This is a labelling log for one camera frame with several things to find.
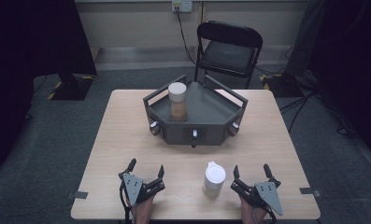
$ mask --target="electrical outlet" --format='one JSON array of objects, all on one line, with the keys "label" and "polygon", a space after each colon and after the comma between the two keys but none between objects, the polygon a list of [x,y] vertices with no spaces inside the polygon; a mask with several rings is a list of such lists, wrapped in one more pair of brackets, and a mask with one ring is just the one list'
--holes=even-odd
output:
[{"label": "electrical outlet", "polygon": [[182,0],[182,12],[192,12],[192,0]]},{"label": "electrical outlet", "polygon": [[181,0],[171,1],[171,11],[176,12],[176,9],[178,10],[178,12],[182,11],[182,1]]}]

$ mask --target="wooden table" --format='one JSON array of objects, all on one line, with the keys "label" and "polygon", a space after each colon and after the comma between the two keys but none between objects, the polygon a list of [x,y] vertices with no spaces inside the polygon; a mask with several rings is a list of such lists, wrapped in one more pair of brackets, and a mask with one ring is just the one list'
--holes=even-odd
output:
[{"label": "wooden table", "polygon": [[[119,196],[123,172],[132,158],[132,174],[150,182],[164,165],[165,190],[154,201],[152,219],[240,219],[240,201],[231,190],[233,171],[249,186],[266,180],[267,163],[281,186],[278,196],[284,215],[278,219],[317,219],[320,209],[309,188],[302,165],[270,91],[237,91],[249,99],[240,131],[221,146],[173,146],[150,133],[143,97],[153,91],[118,90],[111,94],[79,191],[87,199],[74,201],[75,219],[124,219]],[[203,193],[207,163],[226,171],[218,198]]]}]

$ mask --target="white lid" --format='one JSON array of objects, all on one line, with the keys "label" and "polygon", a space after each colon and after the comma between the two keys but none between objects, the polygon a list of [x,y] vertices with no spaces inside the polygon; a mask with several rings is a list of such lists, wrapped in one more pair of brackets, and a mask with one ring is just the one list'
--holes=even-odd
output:
[{"label": "white lid", "polygon": [[181,102],[185,100],[186,85],[182,82],[173,82],[168,86],[168,97],[171,101]]},{"label": "white lid", "polygon": [[223,182],[223,180],[225,180],[226,173],[220,165],[214,161],[211,161],[208,163],[208,167],[206,169],[206,177],[211,183],[220,184]]}]

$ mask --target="black chair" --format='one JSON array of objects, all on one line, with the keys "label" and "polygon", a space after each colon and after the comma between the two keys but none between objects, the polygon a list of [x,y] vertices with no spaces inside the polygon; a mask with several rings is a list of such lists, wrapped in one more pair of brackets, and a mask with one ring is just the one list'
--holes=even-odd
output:
[{"label": "black chair", "polygon": [[[199,68],[235,77],[247,78],[252,73],[260,54],[263,39],[255,30],[221,21],[205,21],[197,27],[197,59],[194,81]],[[203,49],[202,39],[209,40]]]}]

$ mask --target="wall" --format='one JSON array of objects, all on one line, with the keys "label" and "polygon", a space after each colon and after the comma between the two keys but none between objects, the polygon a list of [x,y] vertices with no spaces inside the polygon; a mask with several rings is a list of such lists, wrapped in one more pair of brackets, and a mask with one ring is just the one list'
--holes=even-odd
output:
[{"label": "wall", "polygon": [[[284,60],[295,42],[307,1],[193,2],[180,19],[188,46],[196,46],[202,20],[247,25],[264,38],[261,59]],[[92,48],[182,47],[178,18],[171,2],[80,3],[78,13]]]}]

